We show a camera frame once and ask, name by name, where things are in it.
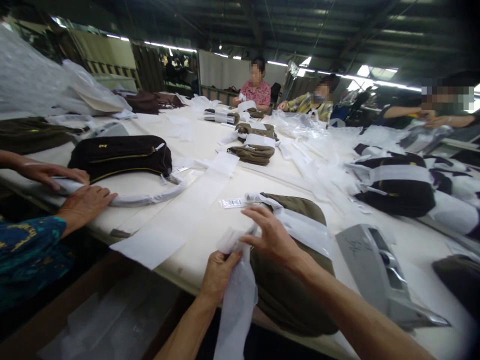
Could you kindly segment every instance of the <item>white curtain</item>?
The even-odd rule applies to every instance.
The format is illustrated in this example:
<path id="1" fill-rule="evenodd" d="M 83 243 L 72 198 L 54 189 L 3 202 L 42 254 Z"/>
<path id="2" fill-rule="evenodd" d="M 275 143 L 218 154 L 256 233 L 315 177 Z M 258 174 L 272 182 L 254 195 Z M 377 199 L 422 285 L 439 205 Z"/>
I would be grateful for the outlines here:
<path id="1" fill-rule="evenodd" d="M 235 60 L 216 55 L 212 52 L 198 51 L 200 65 L 200 83 L 204 86 L 215 86 L 217 89 L 228 89 L 231 86 L 238 90 L 250 79 L 250 61 Z M 264 80 L 272 86 L 282 84 L 287 68 L 266 64 Z"/>

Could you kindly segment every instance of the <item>pink shirt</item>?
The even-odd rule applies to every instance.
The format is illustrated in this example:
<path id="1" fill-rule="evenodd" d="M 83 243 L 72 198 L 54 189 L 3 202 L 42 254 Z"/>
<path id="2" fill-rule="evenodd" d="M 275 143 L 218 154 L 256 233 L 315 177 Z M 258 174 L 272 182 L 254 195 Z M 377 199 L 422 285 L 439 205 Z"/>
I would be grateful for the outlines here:
<path id="1" fill-rule="evenodd" d="M 249 80 L 241 87 L 240 92 L 247 100 L 253 100 L 257 105 L 270 105 L 270 85 L 262 80 L 261 84 L 254 90 Z"/>

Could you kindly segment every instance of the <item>teal patterned shirt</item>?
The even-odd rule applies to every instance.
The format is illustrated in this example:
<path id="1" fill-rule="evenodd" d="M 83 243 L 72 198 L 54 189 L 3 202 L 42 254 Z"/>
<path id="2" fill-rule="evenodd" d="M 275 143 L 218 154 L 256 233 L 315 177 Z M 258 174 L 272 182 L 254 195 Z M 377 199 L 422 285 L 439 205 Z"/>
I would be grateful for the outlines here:
<path id="1" fill-rule="evenodd" d="M 0 314 L 70 270 L 74 255 L 59 243 L 66 227 L 54 216 L 15 224 L 0 216 Z"/>

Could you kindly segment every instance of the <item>ceiling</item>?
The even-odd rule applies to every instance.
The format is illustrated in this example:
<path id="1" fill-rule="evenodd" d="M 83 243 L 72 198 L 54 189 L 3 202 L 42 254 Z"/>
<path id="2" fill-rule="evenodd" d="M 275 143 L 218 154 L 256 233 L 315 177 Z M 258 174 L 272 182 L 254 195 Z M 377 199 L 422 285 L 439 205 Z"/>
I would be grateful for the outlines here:
<path id="1" fill-rule="evenodd" d="M 312 56 L 312 69 L 351 74 L 363 64 L 397 68 L 392 81 L 403 84 L 464 70 L 475 60 L 475 42 L 447 0 L 27 2 L 130 39 L 215 52 L 221 43 L 230 56 L 263 54 L 282 63 Z"/>

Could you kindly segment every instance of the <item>hand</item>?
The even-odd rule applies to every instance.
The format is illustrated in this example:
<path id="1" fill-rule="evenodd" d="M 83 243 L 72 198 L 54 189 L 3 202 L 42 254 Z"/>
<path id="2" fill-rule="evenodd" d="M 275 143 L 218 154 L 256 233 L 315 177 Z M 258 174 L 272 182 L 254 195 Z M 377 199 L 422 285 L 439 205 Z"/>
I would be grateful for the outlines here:
<path id="1" fill-rule="evenodd" d="M 248 207 L 242 210 L 261 228 L 261 237 L 246 235 L 240 241 L 252 245 L 265 255 L 281 264 L 287 265 L 302 250 L 292 239 L 283 224 L 268 209 L 260 206 Z"/>
<path id="2" fill-rule="evenodd" d="M 218 306 L 224 298 L 230 274 L 241 258 L 241 251 L 232 252 L 230 255 L 220 251 L 212 252 L 208 258 L 198 297 L 206 298 Z"/>
<path id="3" fill-rule="evenodd" d="M 435 110 L 420 110 L 416 114 L 419 118 L 432 119 L 435 117 L 435 115 L 437 115 L 437 112 Z"/>
<path id="4" fill-rule="evenodd" d="M 27 157 L 14 170 L 23 177 L 47 185 L 55 191 L 60 190 L 60 186 L 52 178 L 54 176 L 73 179 L 85 185 L 90 183 L 90 176 L 86 171 L 39 162 Z"/>
<path id="5" fill-rule="evenodd" d="M 470 124 L 475 118 L 473 116 L 439 116 L 425 124 L 428 129 L 439 128 L 448 125 L 452 128 L 463 128 Z"/>
<path id="6" fill-rule="evenodd" d="M 118 196 L 100 186 L 82 186 L 67 197 L 56 215 L 66 221 L 65 237 L 95 219 Z"/>
<path id="7" fill-rule="evenodd" d="M 285 111 L 289 108 L 289 103 L 288 101 L 282 101 L 280 105 L 278 105 L 278 108 L 282 111 Z"/>

